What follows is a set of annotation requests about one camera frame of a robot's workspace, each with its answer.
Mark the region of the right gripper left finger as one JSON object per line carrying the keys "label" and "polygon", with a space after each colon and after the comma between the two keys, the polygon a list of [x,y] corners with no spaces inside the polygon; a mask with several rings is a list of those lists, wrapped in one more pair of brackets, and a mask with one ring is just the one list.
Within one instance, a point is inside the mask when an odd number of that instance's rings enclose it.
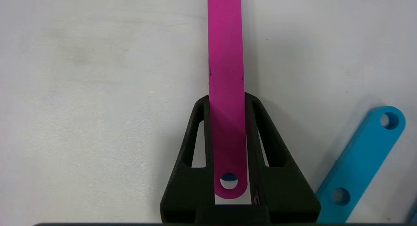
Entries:
{"label": "right gripper left finger", "polygon": [[[204,124],[204,167],[192,167],[199,124]],[[214,158],[210,132],[209,96],[197,100],[186,128],[171,176],[160,202],[163,223],[195,223],[197,211],[214,199]]]}

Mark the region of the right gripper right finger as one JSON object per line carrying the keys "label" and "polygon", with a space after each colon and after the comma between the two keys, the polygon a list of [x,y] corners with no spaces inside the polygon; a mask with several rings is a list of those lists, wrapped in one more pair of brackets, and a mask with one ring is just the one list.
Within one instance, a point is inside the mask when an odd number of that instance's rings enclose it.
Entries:
{"label": "right gripper right finger", "polygon": [[246,144],[252,204],[271,223],[316,223],[321,205],[262,102],[245,94]]}

